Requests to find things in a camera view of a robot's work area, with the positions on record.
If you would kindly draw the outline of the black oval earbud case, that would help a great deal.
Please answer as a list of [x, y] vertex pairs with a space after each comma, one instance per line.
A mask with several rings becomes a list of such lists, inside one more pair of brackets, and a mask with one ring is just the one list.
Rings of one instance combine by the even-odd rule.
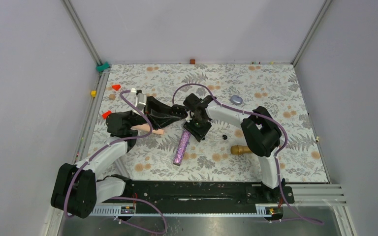
[[186, 106], [174, 104], [171, 106], [170, 114], [180, 118], [187, 118], [188, 111], [189, 109]]

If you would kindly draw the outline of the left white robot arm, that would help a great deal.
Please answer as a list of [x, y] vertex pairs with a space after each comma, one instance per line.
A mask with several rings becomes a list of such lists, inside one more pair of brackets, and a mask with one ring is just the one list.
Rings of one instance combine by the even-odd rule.
[[107, 177], [97, 180], [112, 163], [127, 154], [141, 136], [134, 126], [147, 124], [154, 130], [183, 120], [188, 116], [188, 108], [183, 105], [168, 106], [152, 96], [139, 94], [135, 104], [127, 102], [131, 110], [110, 113], [105, 119], [110, 137], [106, 144], [87, 159], [75, 164], [63, 164], [57, 174], [50, 199], [50, 205], [66, 214], [86, 218], [94, 207], [116, 197], [121, 202], [132, 198], [133, 189], [123, 177]]

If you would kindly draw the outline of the lavender earbud charging case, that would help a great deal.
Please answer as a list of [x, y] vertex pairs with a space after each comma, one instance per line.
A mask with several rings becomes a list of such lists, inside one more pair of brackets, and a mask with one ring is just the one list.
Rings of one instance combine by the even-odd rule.
[[234, 105], [242, 105], [243, 104], [243, 99], [240, 97], [240, 96], [237, 96], [237, 95], [233, 95], [231, 96], [230, 98], [230, 102]]

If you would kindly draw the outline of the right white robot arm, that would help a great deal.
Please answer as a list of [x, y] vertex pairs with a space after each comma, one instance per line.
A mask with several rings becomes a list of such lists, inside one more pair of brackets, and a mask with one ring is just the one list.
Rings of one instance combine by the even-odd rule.
[[242, 111], [219, 104], [211, 95], [201, 99], [193, 93], [186, 97], [184, 105], [191, 113], [191, 118], [184, 124], [184, 129], [198, 142], [204, 140], [211, 129], [212, 120], [223, 121], [241, 129], [248, 148], [259, 160], [262, 197], [270, 203], [294, 202], [293, 197], [287, 196], [285, 181], [276, 159], [280, 152], [278, 148], [281, 144], [280, 138], [286, 132], [264, 107], [259, 106], [251, 112]]

